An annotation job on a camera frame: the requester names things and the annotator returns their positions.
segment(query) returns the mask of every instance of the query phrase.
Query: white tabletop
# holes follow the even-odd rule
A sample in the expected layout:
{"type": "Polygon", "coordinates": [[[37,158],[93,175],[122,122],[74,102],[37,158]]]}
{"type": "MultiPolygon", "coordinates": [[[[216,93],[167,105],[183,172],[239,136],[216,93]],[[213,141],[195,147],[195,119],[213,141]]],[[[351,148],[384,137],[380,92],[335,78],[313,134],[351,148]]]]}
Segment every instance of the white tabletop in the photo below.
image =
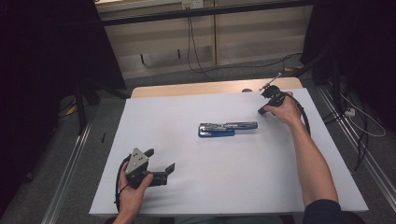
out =
{"type": "MultiPolygon", "coordinates": [[[[329,163],[343,210],[367,210],[361,194],[306,89],[292,90],[312,137],[329,163]]],[[[127,100],[90,214],[117,214],[114,188],[121,161],[134,147],[155,149],[148,169],[176,163],[166,186],[148,188],[141,215],[223,216],[304,211],[290,131],[257,110],[257,92],[127,100]],[[201,122],[257,121],[232,137],[199,138],[201,122]]]]}

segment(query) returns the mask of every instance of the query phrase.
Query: gray carpet floor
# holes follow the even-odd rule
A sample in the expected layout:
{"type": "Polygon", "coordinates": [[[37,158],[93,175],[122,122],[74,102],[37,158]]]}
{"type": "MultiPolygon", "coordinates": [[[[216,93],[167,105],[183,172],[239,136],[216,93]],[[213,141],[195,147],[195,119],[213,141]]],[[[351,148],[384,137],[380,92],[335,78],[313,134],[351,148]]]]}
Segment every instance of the gray carpet floor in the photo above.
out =
{"type": "MultiPolygon", "coordinates": [[[[243,63],[243,65],[263,65],[272,63],[243,63]]],[[[299,65],[297,60],[288,61],[288,66],[299,65]]],[[[139,86],[165,85],[177,83],[206,82],[214,80],[236,80],[274,77],[282,69],[282,64],[270,67],[257,66],[254,68],[233,67],[214,70],[203,74],[192,71],[177,72],[169,75],[141,77],[126,80],[128,93],[139,86]]],[[[319,114],[324,117],[331,111],[324,104],[314,86],[310,76],[301,78],[303,85],[308,88],[319,114]]],[[[120,116],[123,111],[124,101],[114,98],[105,92],[99,92],[102,101],[98,106],[87,105],[87,114],[92,120],[92,128],[85,147],[78,159],[73,180],[64,198],[56,223],[104,223],[105,218],[93,217],[88,214],[97,185],[106,164],[106,157],[111,149],[115,133],[118,129],[120,116]]],[[[371,132],[377,129],[371,125],[371,132]]],[[[327,128],[337,145],[348,167],[356,162],[356,152],[345,137],[337,122],[327,125],[327,128]]],[[[387,130],[382,138],[370,138],[369,149],[378,164],[382,167],[389,179],[396,182],[396,133],[387,130]]],[[[49,207],[51,198],[61,179],[64,167],[72,153],[78,138],[78,115],[59,119],[57,131],[52,136],[48,147],[40,162],[33,170],[33,181],[23,184],[0,223],[40,223],[49,207]]],[[[368,212],[359,213],[366,223],[396,223],[395,211],[390,207],[387,199],[371,177],[368,170],[362,165],[353,175],[364,200],[369,206],[368,212]]],[[[296,214],[297,223],[301,215],[296,214]]],[[[136,223],[159,223],[158,218],[140,217],[136,223]]]]}

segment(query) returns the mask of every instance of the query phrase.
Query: black bar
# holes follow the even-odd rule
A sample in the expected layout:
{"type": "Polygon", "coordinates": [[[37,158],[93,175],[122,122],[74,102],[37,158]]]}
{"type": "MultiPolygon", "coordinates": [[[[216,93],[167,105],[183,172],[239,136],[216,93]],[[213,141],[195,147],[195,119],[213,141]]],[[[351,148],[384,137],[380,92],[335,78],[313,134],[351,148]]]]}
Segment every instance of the black bar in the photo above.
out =
{"type": "Polygon", "coordinates": [[[155,13],[155,14],[148,14],[142,16],[108,18],[108,19],[103,19],[102,24],[104,26],[112,26],[112,25],[122,25],[129,23],[139,23],[145,21],[165,21],[165,20],[173,20],[173,19],[181,19],[181,18],[212,16],[212,15],[248,12],[248,11],[260,11],[260,10],[286,8],[286,7],[305,7],[305,6],[311,6],[312,4],[313,4],[313,0],[289,0],[289,1],[275,1],[275,2],[257,3],[257,4],[241,5],[241,6],[230,6],[230,7],[205,7],[205,8],[196,8],[190,10],[155,13]]]}

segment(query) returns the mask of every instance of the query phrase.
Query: dark blue sleeve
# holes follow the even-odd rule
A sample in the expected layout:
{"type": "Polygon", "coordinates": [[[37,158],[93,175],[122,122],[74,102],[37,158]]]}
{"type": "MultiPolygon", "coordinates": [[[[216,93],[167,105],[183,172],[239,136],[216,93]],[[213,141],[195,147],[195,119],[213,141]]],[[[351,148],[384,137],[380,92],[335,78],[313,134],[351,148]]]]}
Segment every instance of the dark blue sleeve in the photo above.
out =
{"type": "Polygon", "coordinates": [[[305,208],[303,224],[346,224],[341,206],[332,200],[317,200],[305,208]]]}

